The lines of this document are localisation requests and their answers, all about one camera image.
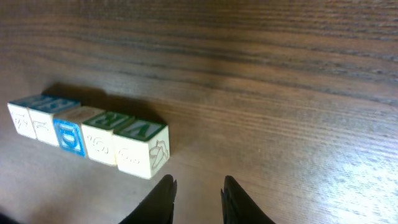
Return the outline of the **wooden K picture block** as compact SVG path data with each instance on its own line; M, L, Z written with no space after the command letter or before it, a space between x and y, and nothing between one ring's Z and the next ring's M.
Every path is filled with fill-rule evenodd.
M48 96L35 95L7 103L7 107L18 134L32 139L37 138L30 118L29 108L31 106L40 105L49 99L51 98Z

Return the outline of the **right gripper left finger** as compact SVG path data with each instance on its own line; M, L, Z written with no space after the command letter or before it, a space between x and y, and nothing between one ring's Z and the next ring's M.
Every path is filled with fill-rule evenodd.
M167 174L119 224L172 224L177 181Z

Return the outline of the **blue D letter block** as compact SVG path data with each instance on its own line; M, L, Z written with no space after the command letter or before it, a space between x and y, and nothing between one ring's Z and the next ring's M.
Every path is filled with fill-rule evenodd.
M86 157L86 146L81 126L83 122L103 113L103 109L79 106L56 115L53 126L58 145L64 151Z

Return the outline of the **red edged 6 block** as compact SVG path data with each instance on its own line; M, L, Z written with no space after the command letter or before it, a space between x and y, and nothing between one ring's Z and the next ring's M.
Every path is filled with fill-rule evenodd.
M113 144L118 169L151 179L170 159L169 126L144 119L115 130Z

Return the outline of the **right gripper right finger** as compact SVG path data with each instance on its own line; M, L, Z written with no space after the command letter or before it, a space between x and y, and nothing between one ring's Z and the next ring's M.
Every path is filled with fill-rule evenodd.
M231 175L221 189L224 224L275 224Z

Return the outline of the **yellow edged wooden block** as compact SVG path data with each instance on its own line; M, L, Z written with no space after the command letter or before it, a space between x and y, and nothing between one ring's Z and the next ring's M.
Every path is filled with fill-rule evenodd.
M56 96L40 95L28 106L37 139L41 142L58 147L57 135L53 126L56 115L79 107L81 103L75 100Z

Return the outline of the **red edged 5 block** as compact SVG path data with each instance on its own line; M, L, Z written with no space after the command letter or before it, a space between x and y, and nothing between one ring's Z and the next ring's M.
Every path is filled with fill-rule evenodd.
M135 117L114 111L104 111L82 123L86 151L91 160L117 166L113 134Z

